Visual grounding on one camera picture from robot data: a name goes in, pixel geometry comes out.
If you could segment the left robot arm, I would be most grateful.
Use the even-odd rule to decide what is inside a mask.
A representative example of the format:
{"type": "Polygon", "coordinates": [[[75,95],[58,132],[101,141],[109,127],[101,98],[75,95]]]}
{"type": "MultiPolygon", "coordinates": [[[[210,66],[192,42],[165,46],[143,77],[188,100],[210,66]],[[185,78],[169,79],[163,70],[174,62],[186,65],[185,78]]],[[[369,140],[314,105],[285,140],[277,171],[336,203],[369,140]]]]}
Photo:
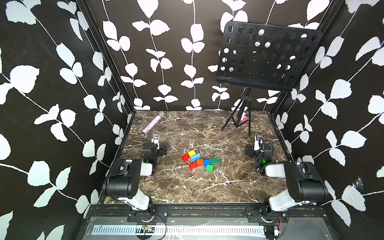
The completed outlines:
{"type": "Polygon", "coordinates": [[[158,158],[167,154],[168,148],[158,139],[143,143],[139,159],[115,159],[102,186],[103,195],[122,201],[132,210],[153,213],[153,201],[139,188],[140,178],[153,176],[158,168],[158,158]]]}

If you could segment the dark green long lego brick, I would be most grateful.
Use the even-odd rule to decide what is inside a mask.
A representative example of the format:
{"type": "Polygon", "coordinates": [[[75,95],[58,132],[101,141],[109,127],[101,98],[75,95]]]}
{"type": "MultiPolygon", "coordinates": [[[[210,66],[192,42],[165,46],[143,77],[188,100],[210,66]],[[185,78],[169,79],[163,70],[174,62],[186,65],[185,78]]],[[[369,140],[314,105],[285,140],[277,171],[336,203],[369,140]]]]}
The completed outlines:
{"type": "Polygon", "coordinates": [[[218,165],[218,164],[221,164],[221,160],[220,160],[220,158],[213,158],[213,159],[210,159],[210,164],[211,164],[211,165],[218,165]]]}

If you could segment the bright green square lego brick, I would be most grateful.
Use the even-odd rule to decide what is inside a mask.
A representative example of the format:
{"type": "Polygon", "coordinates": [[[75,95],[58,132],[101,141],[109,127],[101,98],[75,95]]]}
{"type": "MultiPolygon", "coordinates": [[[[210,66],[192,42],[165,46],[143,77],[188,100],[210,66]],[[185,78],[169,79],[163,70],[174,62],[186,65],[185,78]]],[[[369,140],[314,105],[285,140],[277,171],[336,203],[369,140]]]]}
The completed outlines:
{"type": "Polygon", "coordinates": [[[214,166],[213,165],[206,165],[206,171],[209,172],[209,173],[212,173],[214,170],[214,166]]]}

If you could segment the orange-red square lego brick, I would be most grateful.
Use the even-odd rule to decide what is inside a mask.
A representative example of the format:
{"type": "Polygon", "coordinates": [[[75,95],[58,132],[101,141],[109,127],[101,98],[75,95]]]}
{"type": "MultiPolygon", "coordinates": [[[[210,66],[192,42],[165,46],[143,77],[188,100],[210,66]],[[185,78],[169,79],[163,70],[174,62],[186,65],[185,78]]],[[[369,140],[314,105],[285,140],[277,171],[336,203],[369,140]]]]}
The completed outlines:
{"type": "Polygon", "coordinates": [[[204,165],[204,159],[197,159],[198,166],[205,166],[204,165]]]}

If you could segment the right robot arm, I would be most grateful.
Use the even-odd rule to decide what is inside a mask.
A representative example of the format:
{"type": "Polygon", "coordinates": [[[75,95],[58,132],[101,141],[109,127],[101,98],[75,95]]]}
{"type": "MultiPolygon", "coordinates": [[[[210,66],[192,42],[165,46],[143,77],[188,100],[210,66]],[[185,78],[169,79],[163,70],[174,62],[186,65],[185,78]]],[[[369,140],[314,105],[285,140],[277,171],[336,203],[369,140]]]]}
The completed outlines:
{"type": "Polygon", "coordinates": [[[245,154],[254,158],[255,172],[263,177],[285,179],[287,188],[268,197],[263,203],[262,213],[285,212],[298,205],[318,203],[329,197],[329,191],[314,164],[311,162],[273,162],[273,144],[264,138],[256,138],[254,146],[246,146],[245,154]]]}

